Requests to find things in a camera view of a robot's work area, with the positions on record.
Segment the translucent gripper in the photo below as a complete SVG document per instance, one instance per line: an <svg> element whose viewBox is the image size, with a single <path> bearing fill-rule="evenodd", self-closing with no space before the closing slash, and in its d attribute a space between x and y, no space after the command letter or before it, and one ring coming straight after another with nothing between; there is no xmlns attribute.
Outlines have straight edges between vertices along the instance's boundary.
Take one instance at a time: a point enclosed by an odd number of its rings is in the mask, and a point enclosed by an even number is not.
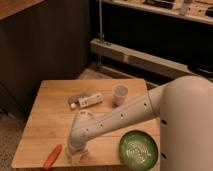
<svg viewBox="0 0 213 171"><path fill-rule="evenodd" d="M74 156L84 156L89 153L88 148L82 148L82 149L75 149L73 147L66 147L66 155L68 159L71 159Z"/></svg>

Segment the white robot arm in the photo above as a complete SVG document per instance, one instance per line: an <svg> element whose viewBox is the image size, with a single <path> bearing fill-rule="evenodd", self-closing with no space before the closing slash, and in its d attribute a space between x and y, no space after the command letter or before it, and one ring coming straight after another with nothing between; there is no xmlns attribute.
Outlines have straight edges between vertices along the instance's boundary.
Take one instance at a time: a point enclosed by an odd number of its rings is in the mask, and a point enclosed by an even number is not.
<svg viewBox="0 0 213 171"><path fill-rule="evenodd" d="M213 171L213 82L198 76L177 78L97 118L78 113L67 153L83 152L91 139L156 117L160 171Z"/></svg>

